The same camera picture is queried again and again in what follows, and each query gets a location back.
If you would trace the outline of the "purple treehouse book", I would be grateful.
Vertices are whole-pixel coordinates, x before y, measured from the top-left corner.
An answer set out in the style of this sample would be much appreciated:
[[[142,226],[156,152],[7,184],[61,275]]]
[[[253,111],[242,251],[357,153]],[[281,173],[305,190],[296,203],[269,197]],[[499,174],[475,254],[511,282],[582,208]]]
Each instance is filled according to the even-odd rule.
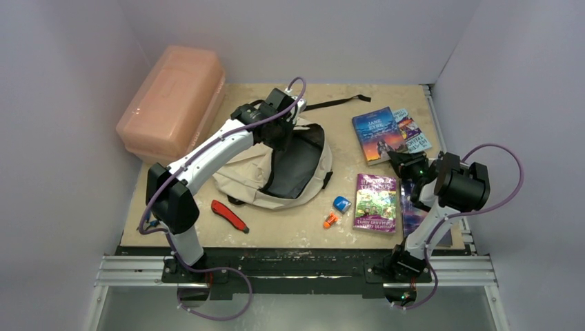
[[[397,184],[395,177],[357,175],[354,230],[396,232]]]

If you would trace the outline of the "beige backpack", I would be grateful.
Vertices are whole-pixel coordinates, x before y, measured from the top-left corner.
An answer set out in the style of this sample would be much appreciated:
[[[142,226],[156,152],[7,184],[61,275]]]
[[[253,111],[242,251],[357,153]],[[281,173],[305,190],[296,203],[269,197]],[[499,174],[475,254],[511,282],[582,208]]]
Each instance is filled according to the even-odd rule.
[[[283,151],[257,144],[232,158],[212,179],[233,205],[282,210],[308,203],[333,175],[325,130],[300,118]]]

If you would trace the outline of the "Jane Eyre book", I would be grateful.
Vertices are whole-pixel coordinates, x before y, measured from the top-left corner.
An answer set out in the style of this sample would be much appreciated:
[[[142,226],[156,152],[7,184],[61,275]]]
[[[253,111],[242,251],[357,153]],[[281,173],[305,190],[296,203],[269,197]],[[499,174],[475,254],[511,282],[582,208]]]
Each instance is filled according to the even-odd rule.
[[[353,117],[352,125],[369,166],[388,161],[389,152],[408,152],[389,107]]]

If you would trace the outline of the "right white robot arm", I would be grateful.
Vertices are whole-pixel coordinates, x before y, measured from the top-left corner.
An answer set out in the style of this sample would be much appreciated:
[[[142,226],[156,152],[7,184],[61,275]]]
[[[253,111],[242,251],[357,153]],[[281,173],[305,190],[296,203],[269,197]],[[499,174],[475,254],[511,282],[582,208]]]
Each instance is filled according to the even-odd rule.
[[[440,152],[432,159],[425,152],[390,151],[388,156],[395,174],[414,183],[410,195],[413,206],[426,212],[417,229],[394,247],[384,263],[393,279],[410,281],[430,269],[428,260],[452,225],[466,213],[485,206],[490,179],[486,165],[467,165],[450,152]]]

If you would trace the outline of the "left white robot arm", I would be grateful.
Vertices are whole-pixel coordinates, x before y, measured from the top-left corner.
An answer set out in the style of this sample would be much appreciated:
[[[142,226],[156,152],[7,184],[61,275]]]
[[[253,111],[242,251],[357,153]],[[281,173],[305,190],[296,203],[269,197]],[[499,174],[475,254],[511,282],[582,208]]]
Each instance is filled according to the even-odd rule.
[[[167,166],[156,163],[150,167],[146,209],[140,222],[145,223],[148,215],[160,221],[160,230],[181,261],[179,273],[187,281],[199,281],[206,272],[201,260],[204,249],[195,228],[200,212],[194,195],[216,171],[255,144],[283,149],[305,108],[302,96],[275,88],[265,100],[239,106],[211,138],[186,156]]]

